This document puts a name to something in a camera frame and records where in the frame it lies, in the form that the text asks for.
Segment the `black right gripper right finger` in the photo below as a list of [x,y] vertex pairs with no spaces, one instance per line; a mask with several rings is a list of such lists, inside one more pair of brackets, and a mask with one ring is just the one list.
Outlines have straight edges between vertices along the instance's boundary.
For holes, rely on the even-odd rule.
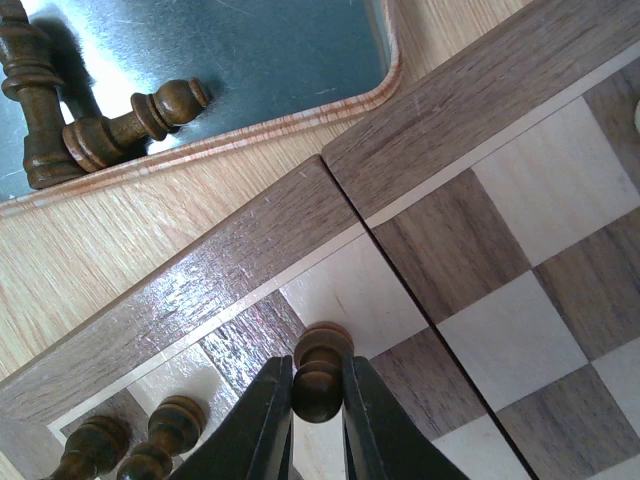
[[343,436],[348,479],[464,479],[417,428],[369,360],[347,355]]

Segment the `dark chess pawn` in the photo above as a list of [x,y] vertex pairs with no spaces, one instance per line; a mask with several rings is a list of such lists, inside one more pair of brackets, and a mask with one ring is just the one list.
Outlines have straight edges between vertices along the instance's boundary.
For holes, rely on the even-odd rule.
[[191,398],[165,398],[148,421],[148,438],[137,444],[117,472],[118,479],[167,479],[173,458],[192,450],[206,426],[203,409]]
[[319,322],[303,332],[294,349],[291,393],[298,417],[319,424],[336,416],[343,403],[342,361],[353,353],[351,335],[334,322]]

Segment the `wooden chess board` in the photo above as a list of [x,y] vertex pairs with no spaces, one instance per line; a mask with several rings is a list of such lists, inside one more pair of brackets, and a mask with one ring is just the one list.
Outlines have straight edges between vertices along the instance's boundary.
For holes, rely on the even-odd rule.
[[637,2],[529,2],[5,379],[2,477],[328,321],[468,477],[637,478],[638,100]]

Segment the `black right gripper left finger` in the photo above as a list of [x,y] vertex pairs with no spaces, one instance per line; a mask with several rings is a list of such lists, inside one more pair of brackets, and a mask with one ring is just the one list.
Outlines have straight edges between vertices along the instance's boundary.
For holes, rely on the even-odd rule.
[[266,361],[216,431],[173,479],[287,479],[292,466],[292,357]]

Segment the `metal tin tray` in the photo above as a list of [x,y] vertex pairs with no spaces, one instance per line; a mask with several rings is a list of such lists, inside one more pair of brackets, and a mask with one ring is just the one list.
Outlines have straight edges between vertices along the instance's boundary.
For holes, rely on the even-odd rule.
[[124,162],[35,190],[23,111],[1,88],[6,217],[355,117],[388,100],[401,77],[390,1],[19,2],[52,42],[65,126],[124,115],[133,94],[170,80],[199,79],[211,101],[164,140],[140,139]]

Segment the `dark chess rook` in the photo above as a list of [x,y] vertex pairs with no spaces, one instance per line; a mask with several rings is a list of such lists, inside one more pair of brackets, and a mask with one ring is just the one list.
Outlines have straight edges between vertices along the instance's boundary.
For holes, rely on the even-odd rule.
[[107,416],[87,418],[67,439],[48,479],[96,479],[114,470],[129,449],[126,426]]

